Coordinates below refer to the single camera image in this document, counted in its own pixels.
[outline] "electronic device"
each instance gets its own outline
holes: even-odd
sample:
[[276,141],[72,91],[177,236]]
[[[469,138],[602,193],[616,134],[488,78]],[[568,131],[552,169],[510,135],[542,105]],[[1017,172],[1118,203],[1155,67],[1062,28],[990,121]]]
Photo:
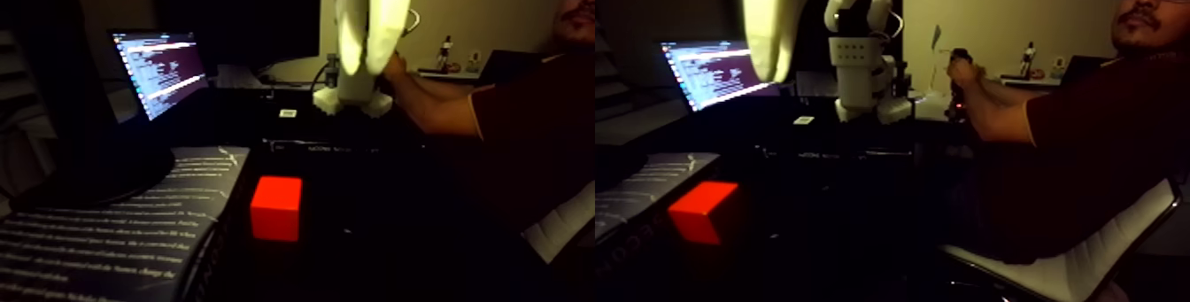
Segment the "electronic device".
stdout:
[[[839,120],[851,121],[875,114],[882,124],[890,124],[912,114],[913,101],[904,97],[907,90],[897,88],[906,88],[906,76],[900,71],[904,63],[898,57],[897,44],[904,21],[895,12],[896,0],[739,2],[744,8],[744,31],[752,51],[752,64],[760,81],[784,82],[796,70],[791,68],[795,56],[813,56],[828,50],[838,80],[835,113]],[[823,4],[826,7],[815,8]],[[813,24],[809,34],[801,32],[806,24]],[[802,49],[803,40],[820,39],[813,34],[818,24],[823,24],[831,33],[827,44]],[[885,55],[885,50],[891,50],[891,54]]]
[[207,87],[194,33],[112,31],[111,37],[149,120]]
[[743,40],[662,42],[659,51],[691,111],[745,95],[781,95],[776,84],[758,80]]
[[[963,48],[956,48],[951,50],[951,62],[954,59],[966,59],[967,63],[975,63],[975,58],[971,58],[971,54]],[[958,83],[951,82],[951,106],[946,109],[946,117],[950,118],[951,122],[965,122],[967,119],[966,108],[963,105],[966,103],[966,99],[963,96],[963,88]]]
[[13,42],[57,136],[54,166],[10,202],[92,208],[139,194],[173,170],[168,137],[146,118],[117,122],[87,48],[79,0],[32,0],[11,11]]
[[154,0],[161,29],[198,36],[208,76],[219,64],[258,69],[319,57],[321,7],[322,0]]

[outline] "laptop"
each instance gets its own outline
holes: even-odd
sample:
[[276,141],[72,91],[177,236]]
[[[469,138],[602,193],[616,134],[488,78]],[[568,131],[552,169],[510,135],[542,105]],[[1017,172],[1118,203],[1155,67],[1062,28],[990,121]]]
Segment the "laptop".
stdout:
[[662,42],[659,51],[693,112],[740,96],[781,95],[760,82],[744,40]]
[[194,33],[112,31],[111,37],[149,120],[207,88]]

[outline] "computer monitor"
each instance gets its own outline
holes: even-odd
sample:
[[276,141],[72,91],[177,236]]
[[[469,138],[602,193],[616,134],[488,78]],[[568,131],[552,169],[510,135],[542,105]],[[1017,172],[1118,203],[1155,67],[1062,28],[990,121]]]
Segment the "computer monitor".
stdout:
[[207,71],[321,54],[322,0],[154,0],[159,29],[194,32]]
[[781,95],[772,83],[760,82],[743,40],[663,42],[660,54],[691,111],[745,95]]
[[207,87],[193,33],[112,32],[112,42],[149,120]]

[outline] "wall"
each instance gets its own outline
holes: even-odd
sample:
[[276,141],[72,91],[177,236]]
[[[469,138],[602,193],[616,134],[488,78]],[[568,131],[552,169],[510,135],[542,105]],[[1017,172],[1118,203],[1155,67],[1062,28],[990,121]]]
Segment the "wall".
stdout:
[[904,55],[914,88],[945,90],[948,55],[931,52],[934,25],[941,27],[938,50],[966,48],[991,76],[1020,64],[1025,46],[1036,46],[1034,67],[1048,73],[1059,56],[1115,56],[1110,24],[1119,0],[904,0],[908,25]]
[[[929,86],[934,25],[942,29],[939,49],[967,48],[989,73],[1016,67],[1031,40],[1038,48],[1036,65],[1047,68],[1056,56],[1113,56],[1109,25],[1117,1],[904,0],[904,54],[914,87]],[[732,2],[738,0],[600,0],[600,7],[625,77],[641,86],[672,86],[653,42],[741,37]],[[940,63],[948,57],[938,56]],[[938,77],[935,87],[948,86],[945,70]]]
[[[559,0],[412,0],[421,13],[421,25],[397,45],[411,67],[432,64],[446,36],[455,46],[451,61],[464,64],[472,50],[487,56],[491,49],[536,51],[550,38],[551,21]],[[321,5],[321,55],[277,63],[268,73],[282,81],[307,82],[338,50],[334,0]]]
[[79,0],[86,19],[87,43],[99,75],[124,78],[124,64],[117,58],[107,29],[154,29],[152,0]]

